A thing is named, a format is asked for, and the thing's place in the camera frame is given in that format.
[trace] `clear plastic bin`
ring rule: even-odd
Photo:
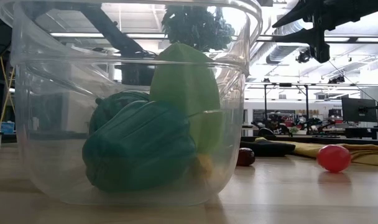
[[[255,0],[0,0],[0,17],[13,26],[21,157],[40,190],[75,204],[193,205],[228,183]],[[222,43],[207,44],[207,26]],[[188,42],[171,45],[181,27]]]

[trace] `yellow cloth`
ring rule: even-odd
[[[308,156],[316,158],[319,150],[326,146],[324,144],[312,144],[312,143],[300,143],[300,142],[289,142],[289,141],[279,141],[282,143],[295,145],[294,153],[301,156]],[[352,162],[360,164],[368,164],[378,166],[378,146],[375,145],[350,145],[350,144],[339,144],[343,146],[352,156]]]

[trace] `cable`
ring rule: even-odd
[[[366,96],[370,97],[370,99],[374,100],[375,102],[378,103],[378,101],[376,99],[374,99],[373,97],[371,97],[369,94],[367,94],[364,90],[362,90],[361,88],[359,88],[354,82],[352,82],[346,75],[344,75],[343,72],[341,72],[330,60],[329,60],[329,63],[335,68],[337,69],[337,71],[343,76],[345,77],[350,83],[352,83],[356,88],[358,88],[361,92],[363,92],[364,94],[366,94]]]

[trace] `dark green toy vegetable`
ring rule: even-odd
[[[166,102],[127,105],[83,146],[87,178],[106,192],[172,183],[193,163],[195,154],[189,120]]]
[[[209,153],[222,138],[223,112],[212,69],[212,59],[185,44],[172,44],[157,60],[191,62],[194,65],[158,65],[150,87],[150,100],[165,101],[190,119],[190,134],[199,153]]]
[[[139,91],[122,91],[103,100],[100,98],[96,99],[98,107],[95,109],[90,120],[90,134],[93,134],[106,124],[129,103],[138,100],[149,101],[149,95]]]

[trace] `duct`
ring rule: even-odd
[[[298,20],[277,28],[273,35],[287,35],[298,32],[304,28],[302,20]],[[286,56],[290,55],[293,51],[297,50],[299,46],[278,46],[276,43],[263,44],[257,53],[253,56],[252,62],[259,61],[266,57],[266,62],[271,65],[279,64]]]

